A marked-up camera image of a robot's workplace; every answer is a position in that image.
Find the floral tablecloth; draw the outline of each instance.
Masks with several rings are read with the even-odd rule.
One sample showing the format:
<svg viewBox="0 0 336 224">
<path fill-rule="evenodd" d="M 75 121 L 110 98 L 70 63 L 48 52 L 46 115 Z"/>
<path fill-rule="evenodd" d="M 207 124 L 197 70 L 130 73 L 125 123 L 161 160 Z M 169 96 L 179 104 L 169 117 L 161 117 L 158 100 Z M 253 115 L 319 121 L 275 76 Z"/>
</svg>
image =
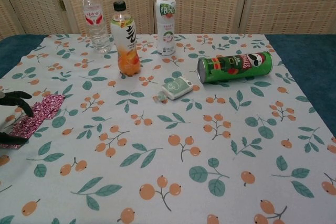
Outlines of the floral tablecloth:
<svg viewBox="0 0 336 224">
<path fill-rule="evenodd" d="M 141 73 L 126 77 L 115 46 L 100 55 L 84 35 L 52 35 L 1 79 L 30 105 L 66 96 L 28 144 L 0 150 L 1 224 L 335 224 L 336 139 L 265 36 L 175 39 L 161 57 L 155 35 L 138 35 Z M 267 76 L 198 80 L 200 57 L 265 50 Z M 179 76 L 193 91 L 155 103 Z M 23 114 L 1 107 L 1 130 Z"/>
</svg>

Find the pink patterned package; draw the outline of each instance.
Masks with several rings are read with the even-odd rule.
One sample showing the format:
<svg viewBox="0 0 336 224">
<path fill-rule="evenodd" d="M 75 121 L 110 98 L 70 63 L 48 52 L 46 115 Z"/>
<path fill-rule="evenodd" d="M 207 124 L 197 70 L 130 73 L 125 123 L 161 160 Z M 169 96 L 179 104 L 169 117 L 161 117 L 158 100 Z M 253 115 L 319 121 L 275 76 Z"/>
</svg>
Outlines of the pink patterned package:
<svg viewBox="0 0 336 224">
<path fill-rule="evenodd" d="M 45 96 L 42 102 L 36 102 L 32 107 L 34 117 L 24 116 L 20 121 L 14 124 L 12 132 L 10 132 L 9 135 L 30 138 L 44 120 L 52 119 L 56 115 L 64 98 L 65 95 L 50 94 Z M 0 148 L 17 149 L 20 147 L 21 145 L 0 144 Z"/>
</svg>

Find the blue carpet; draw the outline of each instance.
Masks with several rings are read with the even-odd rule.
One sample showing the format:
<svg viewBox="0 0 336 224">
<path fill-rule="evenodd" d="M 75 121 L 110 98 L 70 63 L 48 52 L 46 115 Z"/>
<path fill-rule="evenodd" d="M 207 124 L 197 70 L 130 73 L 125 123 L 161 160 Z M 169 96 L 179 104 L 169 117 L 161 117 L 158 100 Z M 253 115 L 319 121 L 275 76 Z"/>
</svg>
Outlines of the blue carpet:
<svg viewBox="0 0 336 224">
<path fill-rule="evenodd" d="M 336 136 L 336 35 L 266 35 Z"/>
<path fill-rule="evenodd" d="M 0 41 L 0 78 L 47 35 Z M 266 35 L 297 84 L 336 136 L 336 35 Z"/>
<path fill-rule="evenodd" d="M 0 78 L 35 49 L 47 35 L 15 35 L 0 41 Z"/>
</svg>

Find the pringles can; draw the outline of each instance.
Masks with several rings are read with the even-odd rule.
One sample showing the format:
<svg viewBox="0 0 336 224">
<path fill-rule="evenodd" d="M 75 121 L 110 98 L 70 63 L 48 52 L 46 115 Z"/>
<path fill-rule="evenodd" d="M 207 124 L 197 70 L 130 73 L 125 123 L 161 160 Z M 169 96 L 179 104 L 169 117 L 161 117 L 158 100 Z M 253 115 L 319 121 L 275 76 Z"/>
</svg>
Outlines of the pringles can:
<svg viewBox="0 0 336 224">
<path fill-rule="evenodd" d="M 271 72 L 272 56 L 269 52 L 200 58 L 197 64 L 201 83 L 226 81 L 250 76 L 262 76 Z"/>
</svg>

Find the water bottle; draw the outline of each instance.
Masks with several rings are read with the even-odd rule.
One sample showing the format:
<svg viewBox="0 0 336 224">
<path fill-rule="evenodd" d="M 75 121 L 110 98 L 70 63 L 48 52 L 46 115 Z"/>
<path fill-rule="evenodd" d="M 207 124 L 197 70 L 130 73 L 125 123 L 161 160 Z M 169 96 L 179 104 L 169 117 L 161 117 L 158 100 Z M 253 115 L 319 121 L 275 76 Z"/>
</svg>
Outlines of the water bottle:
<svg viewBox="0 0 336 224">
<path fill-rule="evenodd" d="M 101 54 L 111 50 L 103 10 L 99 0 L 83 0 L 83 12 L 93 47 Z"/>
<path fill-rule="evenodd" d="M 175 10 L 175 0 L 156 0 L 155 15 L 159 55 L 168 56 L 175 53 Z"/>
<path fill-rule="evenodd" d="M 135 22 L 126 11 L 125 1 L 115 1 L 113 7 L 115 13 L 110 25 L 118 51 L 118 67 L 121 73 L 133 76 L 140 72 L 139 56 L 136 51 L 137 29 Z"/>
</svg>

